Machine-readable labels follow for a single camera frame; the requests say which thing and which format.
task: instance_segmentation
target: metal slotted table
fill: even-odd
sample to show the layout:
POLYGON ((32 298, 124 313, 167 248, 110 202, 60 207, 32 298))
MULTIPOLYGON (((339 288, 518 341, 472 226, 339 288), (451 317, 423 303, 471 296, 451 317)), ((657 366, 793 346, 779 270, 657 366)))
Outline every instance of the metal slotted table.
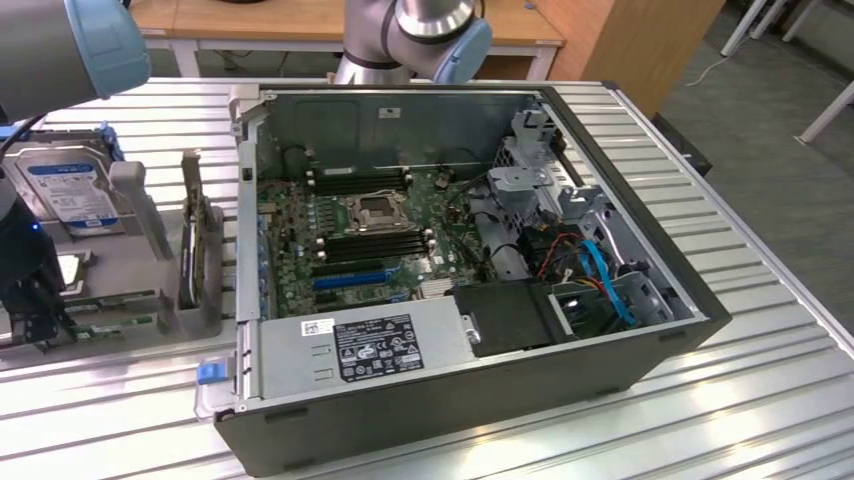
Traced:
MULTIPOLYGON (((148 167, 148 193, 163 210, 179 208, 184 195, 180 151, 202 149, 206 192, 230 216, 227 275, 234 81, 155 80, 47 119, 53 128, 112 123, 128 160, 148 167)), ((847 333, 622 93, 598 83, 555 87, 734 314, 731 324, 627 392, 276 478, 850 476, 847 333)), ((224 302, 232 314, 230 287, 224 302)), ((234 349, 234 320, 224 321, 212 339, 0 372, 0 478, 243 477, 214 427, 194 416, 196 364, 234 349)))

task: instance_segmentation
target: circuit board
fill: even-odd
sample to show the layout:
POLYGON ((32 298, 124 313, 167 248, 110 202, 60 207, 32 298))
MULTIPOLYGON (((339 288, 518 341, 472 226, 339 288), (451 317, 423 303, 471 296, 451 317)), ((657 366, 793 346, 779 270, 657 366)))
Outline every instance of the circuit board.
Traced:
POLYGON ((412 171, 406 191, 359 195, 316 195, 306 183, 276 180, 259 183, 262 240, 271 252, 267 281, 271 316, 291 317, 419 299, 419 287, 432 280, 447 279, 452 285, 468 285, 494 278, 488 262, 482 261, 478 229, 462 213, 460 196, 448 215, 448 200, 466 182, 448 182, 446 188, 436 188, 438 174, 438 170, 412 171), (371 200, 378 194, 392 199, 400 210, 396 213, 406 219, 395 228, 430 229, 435 239, 430 251, 423 255, 379 258, 383 282, 318 289, 318 268, 328 264, 318 256, 322 248, 318 238, 368 237, 372 232, 355 228, 351 212, 356 202, 371 200))

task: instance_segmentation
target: table leg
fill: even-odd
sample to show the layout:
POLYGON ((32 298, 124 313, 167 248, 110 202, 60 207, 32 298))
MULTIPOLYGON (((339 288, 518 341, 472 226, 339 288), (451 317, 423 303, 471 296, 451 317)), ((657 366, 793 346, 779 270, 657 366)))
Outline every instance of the table leg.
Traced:
POLYGON ((750 25, 753 25, 753 21, 757 19, 759 12, 762 11, 762 7, 769 0, 754 0, 753 5, 750 5, 750 9, 745 14, 745 18, 738 23, 738 27, 735 27, 735 31, 733 35, 730 35, 730 39, 726 41, 726 45, 723 46, 723 50, 721 50, 721 55, 729 57, 735 52, 735 47, 742 43, 742 39, 745 38, 745 34, 747 33, 747 29, 750 25))
POLYGON ((529 68, 527 80, 542 81, 549 78, 549 70, 555 61, 558 54, 557 47, 542 47, 537 52, 537 56, 531 60, 531 68, 529 68))
POLYGON ((196 58, 199 42, 187 38, 174 38, 170 43, 172 44, 172 52, 175 53, 178 70, 182 73, 182 77, 202 77, 202 73, 199 73, 199 59, 196 58))
POLYGON ((842 109, 851 103, 854 100, 854 82, 847 86, 847 88, 842 91, 837 99, 827 106, 822 114, 818 116, 813 124, 807 127, 807 129, 801 134, 801 141, 805 143, 815 140, 815 137, 822 130, 827 126, 827 124, 833 121, 833 119, 839 115, 842 109))
POLYGON ((795 38, 798 29, 803 25, 803 21, 806 20, 807 15, 815 9, 818 2, 821 2, 821 0, 810 0, 810 3, 807 3, 806 7, 803 7, 803 11, 801 12, 801 15, 798 15, 798 18, 795 19, 795 23, 791 24, 791 27, 789 27, 789 31, 786 32, 786 35, 783 35, 783 42, 789 42, 791 41, 793 38, 795 38))
POLYGON ((777 20, 777 17, 779 17, 779 12, 783 11, 783 5, 786 5, 786 1, 787 0, 777 0, 774 2, 774 5, 771 5, 771 8, 769 8, 765 17, 762 17, 759 25, 757 25, 757 28, 754 28, 753 32, 750 32, 750 38, 753 38, 754 40, 759 40, 759 37, 771 26, 771 22, 777 20))

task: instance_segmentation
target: wooden table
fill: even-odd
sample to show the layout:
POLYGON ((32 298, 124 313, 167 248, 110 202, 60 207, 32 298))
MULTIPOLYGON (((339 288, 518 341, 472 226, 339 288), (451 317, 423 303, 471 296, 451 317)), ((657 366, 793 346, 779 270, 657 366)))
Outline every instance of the wooden table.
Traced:
MULTIPOLYGON (((144 32, 163 30, 163 36, 147 34, 151 48, 175 53, 183 77, 199 77, 199 50, 267 50, 340 52, 344 38, 346 0, 267 0, 236 5, 215 0, 138 0, 134 17, 144 32), (175 4, 172 26, 158 28, 155 7, 168 23, 175 4)), ((494 42, 490 55, 527 57, 529 80, 545 80, 563 37, 523 0, 487 0, 487 20, 494 42)))

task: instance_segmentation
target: motherboard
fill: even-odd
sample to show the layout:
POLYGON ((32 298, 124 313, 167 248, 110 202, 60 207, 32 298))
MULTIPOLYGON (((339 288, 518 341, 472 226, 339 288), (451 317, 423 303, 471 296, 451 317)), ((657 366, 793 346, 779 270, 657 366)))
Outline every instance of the motherboard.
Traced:
POLYGON ((260 182, 267 316, 432 298, 494 279, 470 182, 455 177, 438 167, 260 182))

